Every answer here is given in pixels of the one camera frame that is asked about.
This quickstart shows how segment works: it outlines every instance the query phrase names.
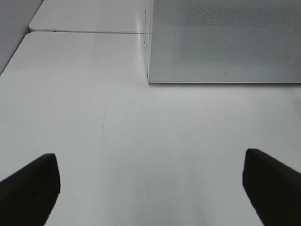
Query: white tabletop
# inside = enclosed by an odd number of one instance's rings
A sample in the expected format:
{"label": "white tabletop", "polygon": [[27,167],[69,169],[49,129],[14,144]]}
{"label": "white tabletop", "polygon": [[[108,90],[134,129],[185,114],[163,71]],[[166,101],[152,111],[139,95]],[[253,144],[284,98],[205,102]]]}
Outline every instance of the white tabletop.
{"label": "white tabletop", "polygon": [[44,0],[31,31],[142,33],[145,0]]}
{"label": "white tabletop", "polygon": [[47,226],[262,226],[245,150],[301,171],[301,89],[149,86],[140,39],[27,35],[0,77],[0,178],[56,154]]}

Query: gray panel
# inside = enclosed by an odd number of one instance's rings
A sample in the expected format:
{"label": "gray panel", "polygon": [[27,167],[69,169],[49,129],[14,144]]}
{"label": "gray panel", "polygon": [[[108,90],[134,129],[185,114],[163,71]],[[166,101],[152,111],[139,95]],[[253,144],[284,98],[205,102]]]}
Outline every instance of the gray panel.
{"label": "gray panel", "polygon": [[11,59],[43,0],[0,0],[0,73]]}
{"label": "gray panel", "polygon": [[155,0],[150,82],[301,81],[301,1]]}

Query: table surface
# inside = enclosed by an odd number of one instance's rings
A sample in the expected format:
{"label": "table surface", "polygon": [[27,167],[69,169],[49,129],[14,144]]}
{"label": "table surface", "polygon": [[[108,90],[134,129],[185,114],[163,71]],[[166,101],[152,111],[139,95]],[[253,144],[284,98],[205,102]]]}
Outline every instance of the table surface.
{"label": "table surface", "polygon": [[31,31],[142,33],[144,0],[44,0]]}
{"label": "table surface", "polygon": [[301,171],[298,85],[149,85],[142,35],[33,32],[0,77],[0,179],[55,153],[47,226],[262,226],[247,148]]}

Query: white wall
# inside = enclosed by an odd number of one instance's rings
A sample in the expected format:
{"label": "white wall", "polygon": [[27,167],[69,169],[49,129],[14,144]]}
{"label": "white wall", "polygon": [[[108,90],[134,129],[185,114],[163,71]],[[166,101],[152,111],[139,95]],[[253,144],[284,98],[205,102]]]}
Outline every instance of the white wall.
{"label": "white wall", "polygon": [[0,0],[0,73],[14,54],[43,0]]}

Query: gray box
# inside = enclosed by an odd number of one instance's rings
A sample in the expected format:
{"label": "gray box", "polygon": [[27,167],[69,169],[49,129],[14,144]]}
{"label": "gray box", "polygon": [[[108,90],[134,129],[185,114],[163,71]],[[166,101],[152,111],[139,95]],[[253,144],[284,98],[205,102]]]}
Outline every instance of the gray box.
{"label": "gray box", "polygon": [[300,0],[146,1],[150,82],[301,82]]}

